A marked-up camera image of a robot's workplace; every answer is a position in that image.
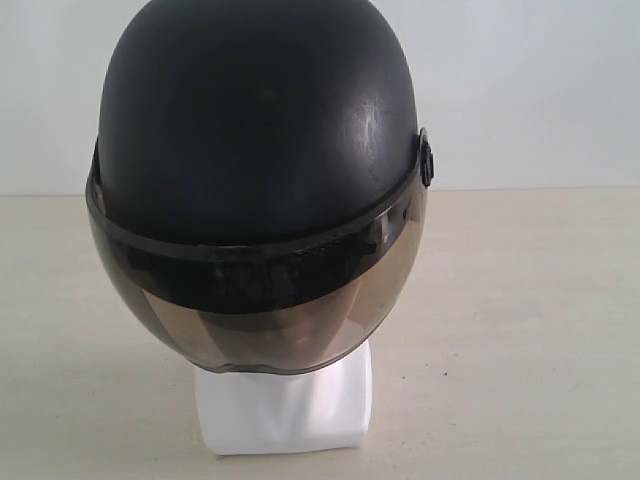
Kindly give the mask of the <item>white mannequin head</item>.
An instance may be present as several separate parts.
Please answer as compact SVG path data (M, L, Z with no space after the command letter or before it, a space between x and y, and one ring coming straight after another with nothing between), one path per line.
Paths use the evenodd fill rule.
M341 360L300 375L195 370L201 434L216 455L289 454L350 448L371 419L368 342Z

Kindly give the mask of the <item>black helmet with tinted visor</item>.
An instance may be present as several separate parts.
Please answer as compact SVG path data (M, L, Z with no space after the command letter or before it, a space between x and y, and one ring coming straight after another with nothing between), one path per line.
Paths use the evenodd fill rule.
M92 235L137 319L194 365L326 367L396 303L433 155L367 1L151 1L104 80Z

